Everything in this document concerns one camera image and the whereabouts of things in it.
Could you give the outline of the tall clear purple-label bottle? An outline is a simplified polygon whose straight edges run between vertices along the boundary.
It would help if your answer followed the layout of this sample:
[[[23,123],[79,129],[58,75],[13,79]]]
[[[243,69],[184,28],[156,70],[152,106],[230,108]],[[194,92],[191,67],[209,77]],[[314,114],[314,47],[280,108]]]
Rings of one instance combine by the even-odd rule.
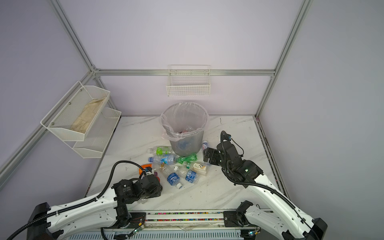
[[[204,152],[208,147],[209,147],[208,142],[204,140],[204,141],[202,142],[202,151]]]

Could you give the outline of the white crane label bottle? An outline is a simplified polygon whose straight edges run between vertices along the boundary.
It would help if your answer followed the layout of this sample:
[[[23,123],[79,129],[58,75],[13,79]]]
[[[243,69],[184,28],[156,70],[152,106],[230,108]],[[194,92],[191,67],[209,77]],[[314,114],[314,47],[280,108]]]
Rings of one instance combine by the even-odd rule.
[[[203,176],[206,176],[208,173],[208,166],[204,163],[186,162],[183,166]]]

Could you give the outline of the clear bottle blue label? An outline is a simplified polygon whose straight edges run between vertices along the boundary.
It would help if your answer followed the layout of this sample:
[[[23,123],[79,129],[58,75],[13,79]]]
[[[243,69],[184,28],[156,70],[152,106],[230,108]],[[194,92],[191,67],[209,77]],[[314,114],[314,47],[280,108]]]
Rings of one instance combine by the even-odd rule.
[[[178,141],[177,147],[180,152],[194,152],[195,151],[195,141],[192,138],[184,138]]]

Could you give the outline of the orange label bottle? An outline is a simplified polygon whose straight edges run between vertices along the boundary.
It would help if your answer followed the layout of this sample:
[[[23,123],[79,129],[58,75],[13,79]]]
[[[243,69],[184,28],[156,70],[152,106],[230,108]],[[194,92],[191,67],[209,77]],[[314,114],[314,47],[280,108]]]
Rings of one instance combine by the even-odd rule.
[[[153,164],[145,164],[145,165],[141,165],[141,169],[139,169],[139,174],[141,175],[143,170],[145,170],[146,172],[151,172],[152,170],[149,170],[149,168],[153,168]]]

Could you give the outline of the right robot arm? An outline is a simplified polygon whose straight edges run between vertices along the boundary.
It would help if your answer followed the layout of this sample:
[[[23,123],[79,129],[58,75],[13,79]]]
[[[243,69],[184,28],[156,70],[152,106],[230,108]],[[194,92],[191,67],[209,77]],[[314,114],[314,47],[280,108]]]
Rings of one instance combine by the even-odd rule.
[[[258,226],[279,240],[322,240],[328,225],[321,218],[313,218],[293,204],[254,162],[244,160],[239,145],[232,136],[221,131],[216,149],[207,148],[204,160],[219,166],[225,177],[235,186],[252,192],[273,211],[258,209],[244,201],[236,209],[236,224],[240,227]]]

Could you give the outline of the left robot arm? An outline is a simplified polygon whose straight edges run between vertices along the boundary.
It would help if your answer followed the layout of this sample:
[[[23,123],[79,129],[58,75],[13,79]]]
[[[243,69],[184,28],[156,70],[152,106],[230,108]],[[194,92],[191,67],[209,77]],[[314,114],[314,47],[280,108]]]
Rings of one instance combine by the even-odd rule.
[[[63,240],[93,229],[135,228],[144,223],[144,213],[130,213],[128,206],[161,196],[163,187],[155,175],[121,180],[101,197],[93,195],[64,205],[35,207],[27,228],[28,240]]]

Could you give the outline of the grey mesh waste bin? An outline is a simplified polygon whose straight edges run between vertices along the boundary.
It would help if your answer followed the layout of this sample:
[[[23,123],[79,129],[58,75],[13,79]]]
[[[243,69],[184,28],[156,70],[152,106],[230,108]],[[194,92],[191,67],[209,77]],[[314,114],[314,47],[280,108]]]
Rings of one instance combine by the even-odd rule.
[[[201,105],[181,102],[168,107],[160,116],[163,138],[170,141],[175,154],[181,157],[200,151],[210,116]]]

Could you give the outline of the crushed green bottle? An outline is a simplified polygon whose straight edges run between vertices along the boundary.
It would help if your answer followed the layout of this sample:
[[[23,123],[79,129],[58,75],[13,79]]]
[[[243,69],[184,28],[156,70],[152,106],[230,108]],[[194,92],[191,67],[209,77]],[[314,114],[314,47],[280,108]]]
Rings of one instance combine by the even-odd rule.
[[[178,164],[183,164],[184,162],[186,162],[186,163],[190,163],[190,162],[195,162],[195,161],[197,161],[197,154],[195,154],[195,153],[193,153],[193,154],[191,154],[191,155],[189,155],[189,156],[185,156],[185,157],[179,157],[178,159],[177,159],[177,163]]]

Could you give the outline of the clear bottle light-blue label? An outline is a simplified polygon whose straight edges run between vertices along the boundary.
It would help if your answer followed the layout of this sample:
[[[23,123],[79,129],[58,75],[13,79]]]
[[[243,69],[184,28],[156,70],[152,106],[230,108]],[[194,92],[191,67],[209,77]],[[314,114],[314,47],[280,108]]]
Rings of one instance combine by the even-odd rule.
[[[162,155],[162,156],[153,156],[149,157],[149,163],[157,164],[166,164],[166,165],[175,165],[177,163],[178,156],[174,154]]]

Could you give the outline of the clear bottle green label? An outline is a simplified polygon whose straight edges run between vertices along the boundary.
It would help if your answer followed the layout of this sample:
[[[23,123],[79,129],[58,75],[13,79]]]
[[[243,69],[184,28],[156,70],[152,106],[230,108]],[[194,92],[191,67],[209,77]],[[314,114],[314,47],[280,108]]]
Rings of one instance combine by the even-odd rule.
[[[152,154],[154,156],[163,156],[163,155],[169,155],[173,153],[171,146],[156,146],[149,148],[147,150],[147,153]]]

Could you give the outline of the white mesh lower shelf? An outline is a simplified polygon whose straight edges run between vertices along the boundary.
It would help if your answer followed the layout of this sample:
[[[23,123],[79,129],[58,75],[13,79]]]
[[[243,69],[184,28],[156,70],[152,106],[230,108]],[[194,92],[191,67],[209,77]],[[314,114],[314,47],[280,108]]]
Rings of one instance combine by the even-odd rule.
[[[73,150],[83,159],[101,158],[120,118],[120,111],[105,107],[95,120],[85,140],[76,142]]]

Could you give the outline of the beige cloth in shelf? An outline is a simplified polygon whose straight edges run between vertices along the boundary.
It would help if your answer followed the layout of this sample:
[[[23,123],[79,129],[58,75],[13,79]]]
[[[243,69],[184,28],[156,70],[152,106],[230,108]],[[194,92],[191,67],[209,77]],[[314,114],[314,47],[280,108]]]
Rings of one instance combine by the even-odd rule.
[[[105,99],[94,99],[86,104],[81,114],[71,125],[70,130],[85,134]]]

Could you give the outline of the white mesh upper shelf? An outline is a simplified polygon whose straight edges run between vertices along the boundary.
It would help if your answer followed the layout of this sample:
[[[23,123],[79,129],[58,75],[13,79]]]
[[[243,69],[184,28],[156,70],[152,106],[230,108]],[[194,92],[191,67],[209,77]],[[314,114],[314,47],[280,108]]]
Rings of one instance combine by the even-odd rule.
[[[76,82],[67,95],[62,97],[46,116],[41,120],[41,125],[63,142],[82,142],[85,140],[90,128],[106,106],[110,99],[110,91],[96,87],[83,85]],[[71,125],[81,114],[86,104],[94,99],[106,98],[101,108],[94,117],[85,134],[70,130]]]

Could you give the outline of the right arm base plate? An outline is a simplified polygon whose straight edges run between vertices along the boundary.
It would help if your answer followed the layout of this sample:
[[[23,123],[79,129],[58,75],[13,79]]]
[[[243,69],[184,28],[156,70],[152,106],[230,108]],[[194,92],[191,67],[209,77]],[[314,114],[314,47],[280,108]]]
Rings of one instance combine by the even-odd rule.
[[[249,201],[241,202],[241,204],[233,211],[224,211],[224,224],[225,227],[257,227],[258,225],[251,224],[246,216],[245,213],[247,212],[247,209],[254,204]]]

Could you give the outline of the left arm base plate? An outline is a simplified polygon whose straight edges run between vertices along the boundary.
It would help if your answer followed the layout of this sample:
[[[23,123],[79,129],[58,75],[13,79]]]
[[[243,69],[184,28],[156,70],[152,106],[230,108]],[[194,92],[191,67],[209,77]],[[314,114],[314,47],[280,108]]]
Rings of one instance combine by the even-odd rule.
[[[120,214],[116,217],[117,221],[107,229],[135,229],[139,224],[144,224],[147,213],[145,212],[128,212]]]

